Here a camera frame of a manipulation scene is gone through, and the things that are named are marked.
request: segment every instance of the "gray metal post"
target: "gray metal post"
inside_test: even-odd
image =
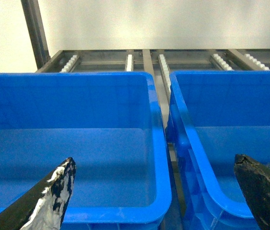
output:
[[[21,0],[21,4],[29,30],[36,65],[40,69],[50,59],[50,55],[38,0]]]

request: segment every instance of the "metal beam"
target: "metal beam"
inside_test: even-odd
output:
[[[21,4],[29,30],[36,65],[40,69],[50,59],[50,55],[38,0],[21,0]]]
[[[149,49],[143,49],[144,71],[150,73],[154,78],[154,69]]]
[[[44,64],[36,73],[52,72],[55,65],[58,65],[59,61],[65,56],[64,51],[58,51],[47,63]]]
[[[262,71],[261,67],[254,64],[244,55],[239,53],[236,49],[228,49],[226,51],[227,57],[232,60],[236,65],[238,65],[243,70],[260,70]]]

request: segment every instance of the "bin bottom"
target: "bin bottom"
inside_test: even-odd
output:
[[[205,126],[196,130],[223,193],[245,202],[234,175],[235,154],[270,162],[270,126]]]
[[[61,161],[77,164],[68,207],[145,207],[155,196],[148,132],[139,128],[0,130],[0,207]]]

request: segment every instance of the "white paint residue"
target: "white paint residue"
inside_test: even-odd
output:
[[[64,167],[58,167],[48,182],[56,180],[60,175],[64,173]],[[71,180],[71,189],[73,191],[74,177],[69,178],[69,171],[73,170],[70,167],[64,177],[64,187],[60,193],[60,197],[51,193],[50,187],[46,187],[42,192],[44,197],[40,198],[36,204],[33,214],[30,216],[29,221],[20,230],[60,230],[60,222],[64,211],[64,205],[68,201],[70,196],[68,191],[68,182]],[[60,207],[53,211],[55,203],[60,203]]]
[[[60,175],[64,173],[65,168],[63,166],[57,167],[57,169],[53,172],[51,179],[47,180],[47,182],[51,182],[56,180]]]
[[[33,220],[35,219],[36,215],[39,213],[41,207],[43,206],[44,202],[45,202],[45,199],[43,199],[43,198],[42,199],[39,199],[37,201],[37,204],[35,206],[35,209],[34,209],[32,215],[30,216],[30,220],[25,225],[23,225],[23,227],[21,229],[26,229],[26,227],[29,226],[33,222]]]

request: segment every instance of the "plastic bin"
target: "plastic bin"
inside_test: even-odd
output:
[[[234,176],[234,157],[270,162],[270,71],[177,71],[168,141],[187,210],[185,229],[259,229]]]
[[[156,230],[171,202],[147,73],[0,74],[0,211],[71,156],[62,230]]]

